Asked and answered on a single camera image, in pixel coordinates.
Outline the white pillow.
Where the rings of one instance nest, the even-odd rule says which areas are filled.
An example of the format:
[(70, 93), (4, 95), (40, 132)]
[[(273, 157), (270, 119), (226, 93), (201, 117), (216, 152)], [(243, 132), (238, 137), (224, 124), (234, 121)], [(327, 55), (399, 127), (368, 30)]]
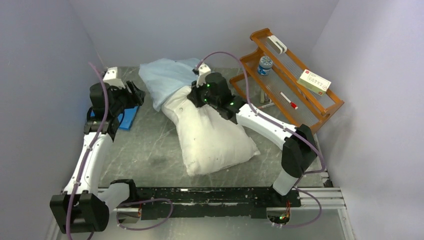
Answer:
[(189, 86), (180, 88), (161, 106), (176, 126), (189, 176), (211, 174), (260, 155), (241, 125), (222, 118), (209, 105), (196, 108), (187, 98), (190, 91)]

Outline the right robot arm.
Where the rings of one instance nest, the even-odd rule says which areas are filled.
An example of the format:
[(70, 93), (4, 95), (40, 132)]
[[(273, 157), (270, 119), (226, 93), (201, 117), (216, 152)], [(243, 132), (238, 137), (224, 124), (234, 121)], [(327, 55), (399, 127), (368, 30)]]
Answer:
[(200, 108), (212, 107), (219, 115), (234, 124), (247, 127), (274, 143), (282, 152), (282, 170), (272, 184), (270, 202), (282, 207), (289, 200), (289, 191), (318, 157), (318, 149), (311, 129), (294, 126), (250, 106), (243, 98), (233, 95), (227, 80), (218, 72), (194, 71), (197, 80), (191, 84), (187, 98)]

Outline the light blue pillowcase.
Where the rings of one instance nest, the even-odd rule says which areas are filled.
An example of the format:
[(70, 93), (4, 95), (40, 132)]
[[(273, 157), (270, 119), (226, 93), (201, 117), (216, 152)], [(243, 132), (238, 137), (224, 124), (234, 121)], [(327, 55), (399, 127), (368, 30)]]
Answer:
[(182, 60), (161, 58), (139, 66), (138, 74), (146, 85), (153, 101), (152, 106), (157, 112), (176, 91), (184, 86), (190, 86), (197, 80), (193, 68), (199, 62), (197, 58)]

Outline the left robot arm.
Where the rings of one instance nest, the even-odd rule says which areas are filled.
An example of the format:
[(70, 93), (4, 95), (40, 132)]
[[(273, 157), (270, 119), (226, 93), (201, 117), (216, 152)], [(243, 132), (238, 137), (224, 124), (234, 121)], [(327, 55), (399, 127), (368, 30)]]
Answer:
[(134, 207), (139, 200), (132, 179), (118, 179), (99, 192), (101, 170), (120, 126), (119, 115), (140, 107), (146, 93), (132, 81), (122, 86), (99, 82), (89, 88), (91, 107), (83, 128), (83, 146), (77, 166), (60, 194), (49, 206), (63, 234), (94, 233), (106, 229), (110, 213), (122, 204)]

